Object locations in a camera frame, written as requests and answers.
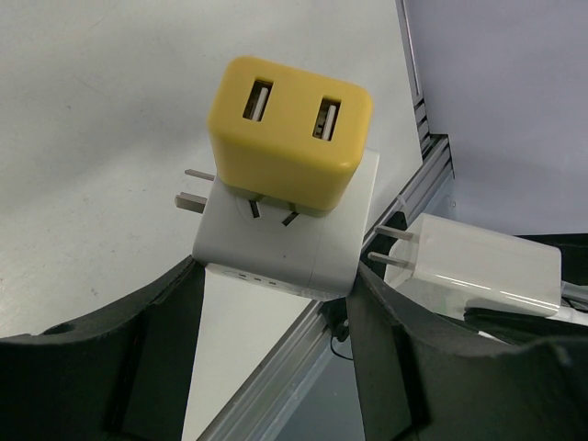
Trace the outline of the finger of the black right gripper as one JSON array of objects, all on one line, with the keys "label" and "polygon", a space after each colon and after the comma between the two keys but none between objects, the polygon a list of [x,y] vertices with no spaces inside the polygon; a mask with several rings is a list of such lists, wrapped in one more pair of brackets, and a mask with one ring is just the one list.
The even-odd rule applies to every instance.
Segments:
[{"label": "finger of the black right gripper", "polygon": [[472,308],[466,310],[465,325],[510,345],[539,338],[587,335],[587,234],[532,234],[524,237],[554,246],[561,253],[563,280],[560,311],[551,317]]}]

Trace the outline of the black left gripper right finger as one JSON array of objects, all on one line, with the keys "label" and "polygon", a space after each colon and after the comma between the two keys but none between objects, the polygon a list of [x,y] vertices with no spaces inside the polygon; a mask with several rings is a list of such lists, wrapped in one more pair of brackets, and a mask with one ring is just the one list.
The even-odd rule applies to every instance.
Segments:
[{"label": "black left gripper right finger", "polygon": [[509,345],[405,298],[367,266],[347,297],[368,440],[584,440],[587,341]]}]

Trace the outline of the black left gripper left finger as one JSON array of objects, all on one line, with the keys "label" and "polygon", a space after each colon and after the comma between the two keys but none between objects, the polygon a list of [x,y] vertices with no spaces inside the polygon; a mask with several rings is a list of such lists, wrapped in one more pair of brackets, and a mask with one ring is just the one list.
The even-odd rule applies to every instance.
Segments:
[{"label": "black left gripper left finger", "polygon": [[1,437],[180,439],[204,282],[204,267],[186,258],[103,308],[3,338]]}]

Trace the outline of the white USB charger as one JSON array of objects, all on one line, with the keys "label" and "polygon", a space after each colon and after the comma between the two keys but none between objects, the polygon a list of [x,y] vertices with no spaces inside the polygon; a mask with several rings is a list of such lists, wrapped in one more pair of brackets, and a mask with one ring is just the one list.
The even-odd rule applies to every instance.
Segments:
[{"label": "white USB charger", "polygon": [[556,247],[423,213],[405,231],[379,226],[395,239],[384,281],[434,313],[463,319],[472,308],[549,317],[561,303]]}]

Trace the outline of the white cube socket adapter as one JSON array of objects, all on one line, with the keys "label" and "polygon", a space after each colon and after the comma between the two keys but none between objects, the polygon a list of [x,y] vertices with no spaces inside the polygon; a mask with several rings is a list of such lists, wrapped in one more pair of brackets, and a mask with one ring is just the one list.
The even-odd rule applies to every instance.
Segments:
[{"label": "white cube socket adapter", "polygon": [[339,205],[324,217],[239,198],[218,178],[207,197],[181,192],[201,216],[192,256],[209,271],[308,299],[347,296],[356,277],[379,154],[365,151]]}]

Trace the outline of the yellow dual USB charger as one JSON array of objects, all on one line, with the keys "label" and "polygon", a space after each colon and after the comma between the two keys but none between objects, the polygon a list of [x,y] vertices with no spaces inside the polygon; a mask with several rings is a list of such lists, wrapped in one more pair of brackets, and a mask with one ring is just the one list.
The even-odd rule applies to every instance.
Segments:
[{"label": "yellow dual USB charger", "polygon": [[373,100],[346,81],[252,56],[229,62],[208,116],[229,189],[324,216],[364,154]]}]

